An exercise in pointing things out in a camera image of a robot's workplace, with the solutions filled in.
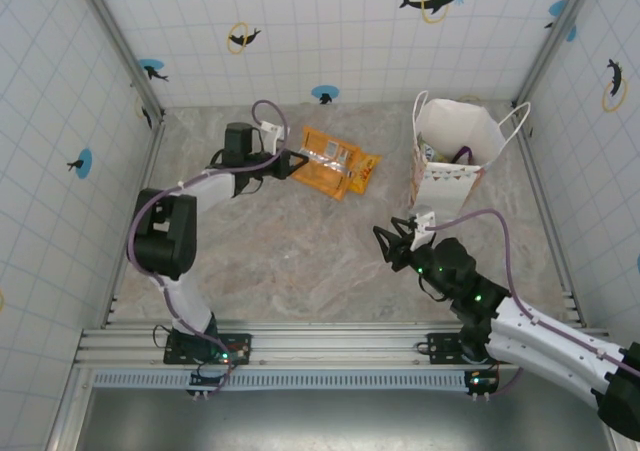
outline yellow ring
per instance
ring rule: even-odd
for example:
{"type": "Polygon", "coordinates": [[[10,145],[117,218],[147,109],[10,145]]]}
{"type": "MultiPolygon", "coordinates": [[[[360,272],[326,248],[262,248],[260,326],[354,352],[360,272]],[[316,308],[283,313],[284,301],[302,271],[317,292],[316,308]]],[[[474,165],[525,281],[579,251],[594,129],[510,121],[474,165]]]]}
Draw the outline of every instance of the yellow ring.
{"type": "Polygon", "coordinates": [[[233,26],[233,28],[231,28],[231,31],[229,31],[229,36],[227,36],[227,49],[231,54],[240,54],[244,50],[244,48],[247,46],[247,39],[249,39],[249,26],[247,25],[247,23],[245,23],[244,21],[236,23],[233,26]],[[242,41],[242,47],[237,51],[234,51],[233,49],[231,49],[231,35],[240,26],[244,27],[244,40],[242,41]]]}
{"type": "Polygon", "coordinates": [[[456,101],[460,101],[464,103],[465,101],[481,101],[481,99],[473,94],[465,94],[464,96],[460,96],[456,101]]]}
{"type": "Polygon", "coordinates": [[[627,91],[629,91],[629,86],[627,86],[626,79],[621,78],[621,81],[622,81],[622,84],[624,84],[624,91],[622,92],[622,98],[620,98],[620,102],[613,108],[607,108],[607,105],[606,105],[607,93],[613,87],[613,83],[609,82],[606,88],[604,88],[604,93],[602,94],[602,109],[604,109],[604,111],[607,113],[613,113],[614,111],[616,111],[620,106],[622,106],[622,103],[624,103],[624,100],[627,99],[627,91]]]}
{"type": "Polygon", "coordinates": [[[133,102],[133,110],[136,113],[136,116],[138,116],[138,119],[142,119],[144,117],[144,114],[142,114],[142,100],[140,99],[140,96],[136,96],[136,100],[133,102]]]}
{"type": "Polygon", "coordinates": [[[425,23],[427,23],[427,24],[436,24],[436,23],[439,23],[440,21],[442,21],[444,18],[447,17],[447,13],[449,12],[449,5],[447,4],[445,6],[444,14],[442,15],[442,17],[440,17],[439,19],[435,19],[435,20],[430,19],[426,14],[424,14],[424,0],[420,0],[420,9],[422,11],[422,19],[424,20],[425,23]]]}

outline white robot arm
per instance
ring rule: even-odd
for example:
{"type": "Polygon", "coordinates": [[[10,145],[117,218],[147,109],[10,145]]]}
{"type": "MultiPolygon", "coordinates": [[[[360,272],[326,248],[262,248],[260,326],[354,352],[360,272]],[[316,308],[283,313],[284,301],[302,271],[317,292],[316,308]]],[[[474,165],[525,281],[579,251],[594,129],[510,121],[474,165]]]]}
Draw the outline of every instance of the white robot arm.
{"type": "Polygon", "coordinates": [[[452,301],[451,310],[463,323],[457,337],[460,357],[473,363],[489,358],[505,361],[546,378],[597,409],[612,429],[640,441],[640,344],[622,349],[570,328],[522,301],[513,287],[506,222],[497,211],[476,211],[440,226],[433,221],[432,213],[410,220],[392,218],[398,234],[378,226],[373,232],[392,270],[411,267],[418,274],[420,287],[432,299],[452,301]],[[432,233],[479,214],[494,214],[503,225],[508,290],[477,273],[475,259],[456,238],[432,247],[432,233]],[[439,296],[428,292],[423,281],[439,296]]]}

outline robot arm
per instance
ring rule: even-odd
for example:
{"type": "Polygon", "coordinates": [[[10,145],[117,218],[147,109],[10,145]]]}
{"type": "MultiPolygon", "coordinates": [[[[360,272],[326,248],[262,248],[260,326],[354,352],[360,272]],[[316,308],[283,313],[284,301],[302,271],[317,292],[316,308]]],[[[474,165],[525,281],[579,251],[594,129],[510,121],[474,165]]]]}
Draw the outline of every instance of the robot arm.
{"type": "Polygon", "coordinates": [[[428,216],[392,218],[397,235],[377,226],[373,232],[394,271],[411,267],[421,287],[426,281],[439,293],[433,299],[451,301],[463,323],[458,339],[466,359],[493,358],[531,371],[597,409],[612,429],[640,440],[640,344],[622,349],[544,315],[477,273],[475,259],[455,238],[431,247],[435,235],[428,233],[439,227],[428,216]]]}
{"type": "MultiPolygon", "coordinates": [[[[261,130],[267,134],[264,141],[274,150],[284,135],[284,127],[263,121],[261,130]]],[[[224,148],[218,151],[210,164],[215,169],[255,168],[266,163],[274,154],[263,149],[252,152],[252,133],[261,132],[246,123],[230,123],[225,131],[224,148]]],[[[270,165],[247,172],[221,172],[160,199],[147,213],[135,232],[134,250],[140,265],[147,271],[163,276],[163,286],[151,279],[161,291],[166,287],[171,304],[180,319],[174,317],[173,328],[183,334],[193,334],[180,320],[195,331],[217,334],[215,317],[198,289],[198,279],[190,271],[197,251],[197,216],[216,204],[242,193],[251,179],[262,182],[264,177],[285,179],[308,162],[309,158],[290,150],[283,150],[270,165]],[[291,165],[291,157],[298,158],[291,165]]],[[[135,214],[160,190],[144,189],[138,195],[135,214]]]]}

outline white tiled wall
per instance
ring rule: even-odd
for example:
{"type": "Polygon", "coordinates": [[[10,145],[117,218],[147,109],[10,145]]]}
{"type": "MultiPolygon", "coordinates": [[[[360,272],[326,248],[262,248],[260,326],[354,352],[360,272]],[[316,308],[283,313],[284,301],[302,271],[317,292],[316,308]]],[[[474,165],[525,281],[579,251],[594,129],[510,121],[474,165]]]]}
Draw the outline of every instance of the white tiled wall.
{"type": "Polygon", "coordinates": [[[640,2],[588,0],[577,28],[535,90],[533,152],[589,324],[640,341],[640,2]]]}
{"type": "Polygon", "coordinates": [[[96,324],[151,137],[134,102],[84,0],[0,0],[0,449],[44,446],[96,324]]]}
{"type": "Polygon", "coordinates": [[[437,24],[402,0],[107,1],[137,57],[164,63],[169,83],[151,82],[170,107],[318,102],[318,85],[339,88],[338,102],[410,100],[425,88],[513,99],[559,0],[464,0],[437,24]],[[238,22],[261,33],[234,55],[238,22]]]}

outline blue circle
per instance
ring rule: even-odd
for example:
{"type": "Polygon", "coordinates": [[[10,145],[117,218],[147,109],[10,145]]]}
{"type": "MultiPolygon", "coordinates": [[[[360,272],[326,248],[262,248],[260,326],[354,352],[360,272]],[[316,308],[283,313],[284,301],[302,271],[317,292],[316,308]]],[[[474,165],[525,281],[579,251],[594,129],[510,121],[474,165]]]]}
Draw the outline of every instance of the blue circle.
{"type": "Polygon", "coordinates": [[[140,66],[142,66],[143,68],[145,66],[151,66],[156,71],[158,69],[164,68],[164,63],[162,61],[158,61],[157,59],[146,59],[146,58],[145,59],[139,59],[138,63],[140,63],[140,66]]]}
{"type": "Polygon", "coordinates": [[[576,28],[576,25],[574,24],[573,27],[571,28],[571,31],[569,31],[569,35],[567,36],[567,41],[569,43],[576,38],[576,33],[577,32],[578,32],[578,29],[576,28]]]}
{"type": "Polygon", "coordinates": [[[560,16],[560,13],[564,9],[565,4],[567,4],[567,0],[556,1],[549,8],[549,14],[557,18],[558,16],[560,16]]]}
{"type": "Polygon", "coordinates": [[[323,94],[328,94],[331,99],[335,99],[340,94],[340,90],[329,84],[321,84],[311,90],[311,96],[320,99],[323,94]]]}
{"type": "Polygon", "coordinates": [[[91,154],[91,150],[89,148],[84,148],[82,151],[80,151],[78,159],[82,160],[82,166],[76,168],[76,174],[80,179],[84,179],[89,176],[89,171],[91,171],[91,164],[93,164],[93,155],[91,154]]]}

